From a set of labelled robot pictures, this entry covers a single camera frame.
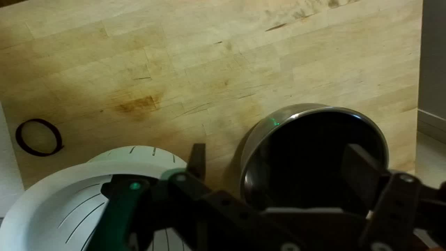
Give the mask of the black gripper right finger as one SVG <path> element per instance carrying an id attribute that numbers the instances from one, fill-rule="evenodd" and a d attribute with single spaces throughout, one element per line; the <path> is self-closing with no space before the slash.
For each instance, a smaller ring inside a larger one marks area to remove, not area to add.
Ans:
<path id="1" fill-rule="evenodd" d="M 343 153 L 342 178 L 367 210 L 378 203 L 389 178 L 388 164 L 388 153 L 371 154 L 359 144 L 349 144 Z"/>

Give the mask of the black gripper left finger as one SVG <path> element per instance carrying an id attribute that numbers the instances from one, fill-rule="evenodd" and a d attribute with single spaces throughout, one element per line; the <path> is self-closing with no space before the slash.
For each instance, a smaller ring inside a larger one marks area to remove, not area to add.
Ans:
<path id="1" fill-rule="evenodd" d="M 207 176 L 207 146 L 205 144 L 194 144 L 191 148 L 191 154 L 187 162 L 187 172 L 201 182 L 205 181 Z"/>

